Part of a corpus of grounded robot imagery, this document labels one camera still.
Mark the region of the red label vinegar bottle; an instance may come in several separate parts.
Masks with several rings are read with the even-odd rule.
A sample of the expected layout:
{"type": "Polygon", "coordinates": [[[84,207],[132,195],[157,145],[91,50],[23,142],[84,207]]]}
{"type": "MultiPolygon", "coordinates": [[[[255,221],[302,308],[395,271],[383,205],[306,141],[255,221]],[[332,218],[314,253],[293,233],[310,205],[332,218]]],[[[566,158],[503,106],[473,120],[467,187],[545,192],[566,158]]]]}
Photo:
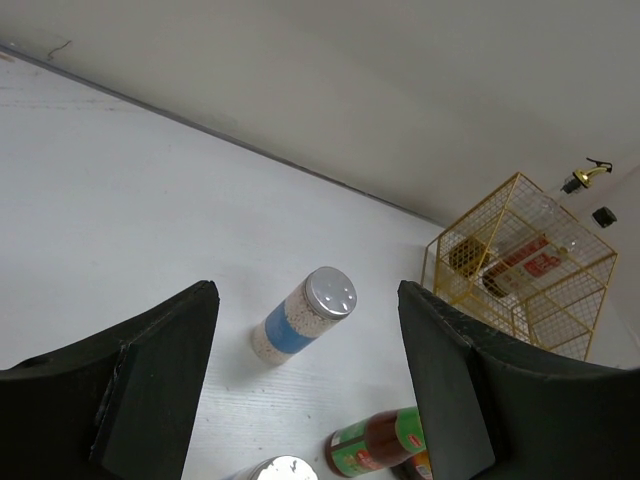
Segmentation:
{"type": "Polygon", "coordinates": [[[481,285],[499,299],[531,295],[613,254],[594,231],[552,203],[509,206],[503,227],[495,260],[481,276],[481,285]]]}

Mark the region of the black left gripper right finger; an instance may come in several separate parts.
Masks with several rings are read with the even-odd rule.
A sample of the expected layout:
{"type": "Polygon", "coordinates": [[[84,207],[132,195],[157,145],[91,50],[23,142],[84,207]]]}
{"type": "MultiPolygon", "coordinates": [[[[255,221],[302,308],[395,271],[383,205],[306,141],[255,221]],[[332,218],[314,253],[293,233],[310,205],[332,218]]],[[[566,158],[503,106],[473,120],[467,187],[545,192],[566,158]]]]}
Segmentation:
{"type": "Polygon", "coordinates": [[[639,373],[553,354],[404,281],[398,313],[438,479],[635,479],[639,373]]]}

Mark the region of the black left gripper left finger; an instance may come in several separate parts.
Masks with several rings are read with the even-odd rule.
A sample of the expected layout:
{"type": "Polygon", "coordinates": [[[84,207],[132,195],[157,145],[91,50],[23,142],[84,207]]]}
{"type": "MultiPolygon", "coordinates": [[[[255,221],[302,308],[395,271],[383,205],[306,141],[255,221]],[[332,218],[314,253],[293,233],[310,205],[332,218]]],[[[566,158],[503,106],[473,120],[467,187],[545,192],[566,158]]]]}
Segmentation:
{"type": "Polygon", "coordinates": [[[4,479],[179,479],[219,312],[214,282],[1,373],[4,479]]]}

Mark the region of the green label sauce bottle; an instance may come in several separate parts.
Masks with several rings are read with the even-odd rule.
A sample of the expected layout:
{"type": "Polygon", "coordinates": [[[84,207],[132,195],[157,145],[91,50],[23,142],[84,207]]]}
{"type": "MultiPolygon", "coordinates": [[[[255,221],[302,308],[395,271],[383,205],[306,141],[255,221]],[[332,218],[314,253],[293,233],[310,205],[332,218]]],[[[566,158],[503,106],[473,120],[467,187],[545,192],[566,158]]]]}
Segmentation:
{"type": "Polygon", "coordinates": [[[324,445],[330,470],[354,478],[395,467],[426,450],[417,406],[377,413],[334,431],[324,445]]]}

